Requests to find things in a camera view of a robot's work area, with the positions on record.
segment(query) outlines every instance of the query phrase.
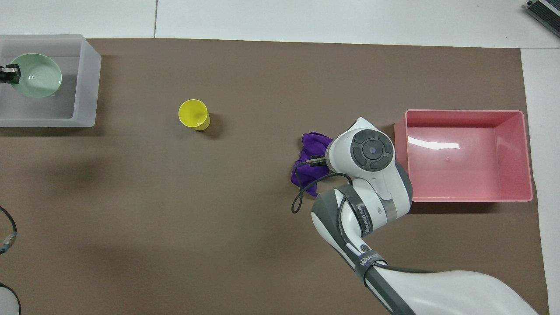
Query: brown paper mat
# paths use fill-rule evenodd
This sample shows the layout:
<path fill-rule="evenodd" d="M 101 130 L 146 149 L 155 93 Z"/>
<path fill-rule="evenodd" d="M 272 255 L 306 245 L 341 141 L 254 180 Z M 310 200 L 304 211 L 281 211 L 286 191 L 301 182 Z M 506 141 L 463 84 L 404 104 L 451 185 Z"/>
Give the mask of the brown paper mat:
<path fill-rule="evenodd" d="M 93 128 L 0 131 L 0 201 L 20 230 L 0 281 L 26 314 L 385 314 L 315 231 L 312 200 L 290 213 L 301 135 L 363 116 L 392 136 L 409 108 L 526 113 L 518 49 L 90 43 Z M 204 132 L 178 120 L 191 98 Z M 366 241 L 392 265 L 495 276 L 548 313 L 536 197 L 415 203 Z"/>

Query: pink plastic tray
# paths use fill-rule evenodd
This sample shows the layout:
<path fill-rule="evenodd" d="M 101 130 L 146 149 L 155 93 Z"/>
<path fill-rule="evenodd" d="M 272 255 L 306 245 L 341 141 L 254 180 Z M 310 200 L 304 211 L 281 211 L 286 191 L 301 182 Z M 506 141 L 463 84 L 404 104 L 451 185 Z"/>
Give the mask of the pink plastic tray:
<path fill-rule="evenodd" d="M 407 110 L 396 160 L 417 202 L 533 199 L 525 117 L 517 110 Z"/>

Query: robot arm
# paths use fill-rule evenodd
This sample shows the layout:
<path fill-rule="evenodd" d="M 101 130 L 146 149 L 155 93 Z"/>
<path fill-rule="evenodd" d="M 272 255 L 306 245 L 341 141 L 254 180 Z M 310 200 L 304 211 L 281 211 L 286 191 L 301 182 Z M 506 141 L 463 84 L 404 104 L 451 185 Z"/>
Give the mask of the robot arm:
<path fill-rule="evenodd" d="M 332 171 L 356 179 L 319 194 L 311 210 L 313 224 L 391 314 L 536 314 L 493 277 L 469 271 L 398 271 L 362 240 L 405 215 L 412 203 L 412 186 L 395 161 L 392 142 L 368 121 L 359 118 L 335 139 L 326 162 Z"/>

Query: white table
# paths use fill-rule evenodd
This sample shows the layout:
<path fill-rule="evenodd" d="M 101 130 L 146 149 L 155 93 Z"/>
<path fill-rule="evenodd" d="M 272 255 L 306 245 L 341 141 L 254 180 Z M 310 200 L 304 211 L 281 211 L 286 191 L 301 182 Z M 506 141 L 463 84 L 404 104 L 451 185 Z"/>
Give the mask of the white table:
<path fill-rule="evenodd" d="M 551 314 L 560 314 L 560 39 L 513 0 L 1 0 L 1 34 L 522 48 Z"/>

